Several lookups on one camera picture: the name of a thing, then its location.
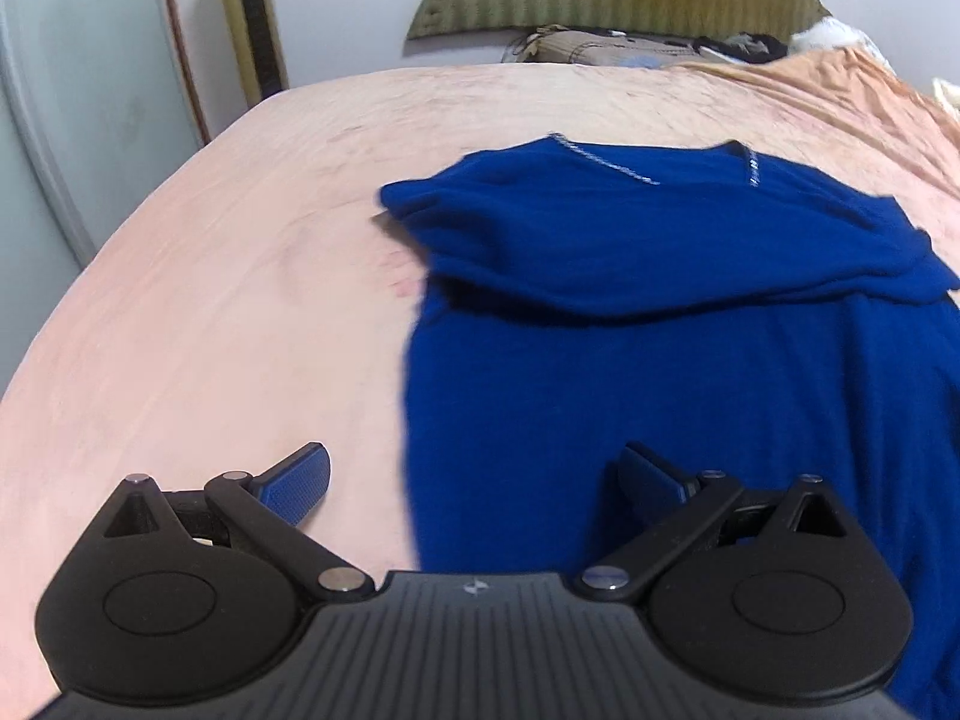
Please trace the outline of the blue beaded knit sweater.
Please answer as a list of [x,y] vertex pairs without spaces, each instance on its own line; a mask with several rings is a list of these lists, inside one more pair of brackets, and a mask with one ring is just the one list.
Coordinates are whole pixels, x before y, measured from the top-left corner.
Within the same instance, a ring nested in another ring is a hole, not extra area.
[[957,275],[895,200],[736,142],[547,137],[386,185],[427,289],[407,489],[430,572],[578,572],[635,533],[639,442],[825,476],[907,592],[892,684],[958,712]]

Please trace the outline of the black clothing item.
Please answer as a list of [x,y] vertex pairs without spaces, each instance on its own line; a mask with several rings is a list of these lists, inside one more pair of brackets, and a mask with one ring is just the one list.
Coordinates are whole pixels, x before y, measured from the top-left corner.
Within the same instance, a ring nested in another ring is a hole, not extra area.
[[741,64],[768,64],[768,62],[784,59],[789,52],[788,46],[776,37],[751,32],[739,32],[726,39],[697,37],[692,47],[698,54],[716,55],[729,62]]

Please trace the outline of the pink floral bed sheet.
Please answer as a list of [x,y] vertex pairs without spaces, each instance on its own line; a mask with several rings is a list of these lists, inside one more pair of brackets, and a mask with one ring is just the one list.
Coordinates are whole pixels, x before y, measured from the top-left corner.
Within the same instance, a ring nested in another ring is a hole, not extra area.
[[[305,86],[254,107],[151,193],[3,395],[3,715],[31,717],[55,695],[37,601],[128,473],[197,489],[317,440],[334,479],[309,533],[371,574],[412,567],[400,388],[423,268],[379,189],[555,132],[776,154],[672,70],[401,68]],[[957,260],[958,203],[872,161],[843,177],[781,158],[897,199]]]

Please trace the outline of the orange peach blanket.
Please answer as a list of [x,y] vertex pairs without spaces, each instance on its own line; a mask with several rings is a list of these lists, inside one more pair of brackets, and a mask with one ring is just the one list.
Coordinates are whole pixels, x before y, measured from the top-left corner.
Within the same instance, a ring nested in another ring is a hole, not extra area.
[[719,120],[773,153],[820,163],[843,177],[869,161],[958,203],[958,121],[865,50],[814,50],[768,65],[686,62]]

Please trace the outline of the frosted glass wardrobe door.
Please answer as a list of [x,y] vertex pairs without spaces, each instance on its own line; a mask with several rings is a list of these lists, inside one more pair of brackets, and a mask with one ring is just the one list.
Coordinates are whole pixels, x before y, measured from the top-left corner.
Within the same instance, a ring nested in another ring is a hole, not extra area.
[[2,374],[199,151],[166,0],[2,0]]

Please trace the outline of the beige brown pillow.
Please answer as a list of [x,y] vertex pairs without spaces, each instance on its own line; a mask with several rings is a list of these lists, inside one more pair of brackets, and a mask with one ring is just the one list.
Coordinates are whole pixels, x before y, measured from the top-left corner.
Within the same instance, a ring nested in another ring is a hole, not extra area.
[[524,44],[524,64],[590,65],[591,67],[656,68],[703,60],[688,39],[643,36],[621,31],[581,31],[544,26]]

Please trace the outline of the gold tower fan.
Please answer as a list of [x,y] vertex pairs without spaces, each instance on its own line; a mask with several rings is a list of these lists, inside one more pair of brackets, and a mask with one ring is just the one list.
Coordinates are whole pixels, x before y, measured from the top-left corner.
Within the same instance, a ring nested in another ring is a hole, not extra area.
[[249,107],[288,88],[274,0],[221,0]]

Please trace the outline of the white crumpled cloth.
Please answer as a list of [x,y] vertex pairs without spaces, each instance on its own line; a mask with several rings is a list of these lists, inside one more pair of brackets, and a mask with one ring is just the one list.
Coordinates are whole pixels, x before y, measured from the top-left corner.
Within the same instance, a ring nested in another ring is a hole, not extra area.
[[834,16],[825,16],[810,28],[794,32],[789,39],[788,50],[791,54],[804,54],[811,50],[833,50],[842,47],[874,50],[875,44],[862,29],[848,25]]

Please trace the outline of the cream crumpled cloth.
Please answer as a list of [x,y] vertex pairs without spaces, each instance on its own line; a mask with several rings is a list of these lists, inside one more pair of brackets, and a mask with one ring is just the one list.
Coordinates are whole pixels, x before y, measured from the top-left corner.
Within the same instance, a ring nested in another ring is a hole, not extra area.
[[946,78],[934,78],[932,91],[934,99],[945,110],[950,110],[953,115],[960,115],[960,86],[957,83],[949,82]]

